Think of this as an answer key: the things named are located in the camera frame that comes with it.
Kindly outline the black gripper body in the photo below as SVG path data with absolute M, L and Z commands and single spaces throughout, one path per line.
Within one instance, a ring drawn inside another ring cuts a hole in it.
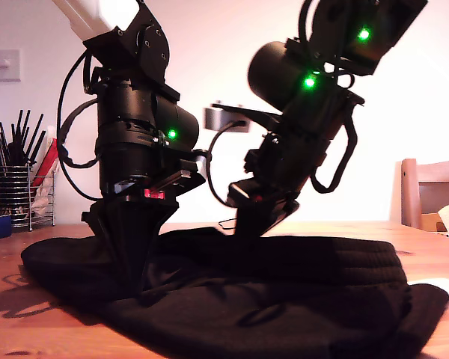
M 313 169 L 323 163 L 329 140 L 268 134 L 260 148 L 249 150 L 244 169 L 253 177 L 228 186 L 227 203 L 242 208 L 296 198 Z
M 205 150 L 180 151 L 152 147 L 104 147 L 99 151 L 103 198 L 174 190 L 176 197 L 205 183 L 199 167 Z

